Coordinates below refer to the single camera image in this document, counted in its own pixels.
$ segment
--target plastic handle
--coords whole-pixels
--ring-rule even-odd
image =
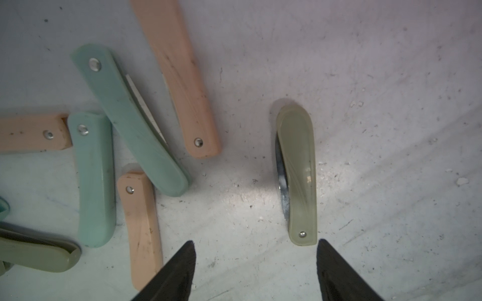
[[[290,195],[289,237],[299,246],[315,245],[318,231],[313,125],[308,113],[298,105],[284,106],[276,125]]]
[[[117,180],[129,235],[131,278],[142,290],[162,268],[161,238],[152,184],[143,172],[131,171]]]
[[[59,273],[70,269],[79,261],[80,248],[63,240],[28,237],[0,229],[0,259],[37,270]]]
[[[195,158],[218,155],[221,143],[177,0],[131,0],[131,6],[169,87],[187,151]]]
[[[61,150],[72,146],[65,113],[0,118],[0,153]]]
[[[154,186],[165,195],[181,196],[189,188],[189,176],[178,166],[144,119],[109,50],[100,45],[87,44],[75,50],[71,57]],[[90,69],[91,58],[99,62],[98,71]]]
[[[77,113],[67,120],[79,175],[79,240],[106,244],[116,225],[112,127],[105,115]]]

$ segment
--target white surface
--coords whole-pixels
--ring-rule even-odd
[[[69,54],[87,42],[111,47],[193,176],[184,196],[157,194],[165,260],[195,242],[190,299],[320,300],[316,246],[289,241],[274,176],[270,109],[277,99],[294,99],[315,128],[319,238],[386,300],[480,297],[480,1],[181,6],[224,146],[220,156],[186,153],[161,72],[126,0],[0,0],[2,115],[97,110]],[[119,176],[135,159],[114,135]],[[3,155],[0,168],[0,194],[12,206],[8,222],[76,239],[72,149]],[[458,187],[460,177],[470,183]],[[65,273],[15,266],[0,277],[1,299],[130,300],[119,203],[117,221],[114,237],[84,248]]]

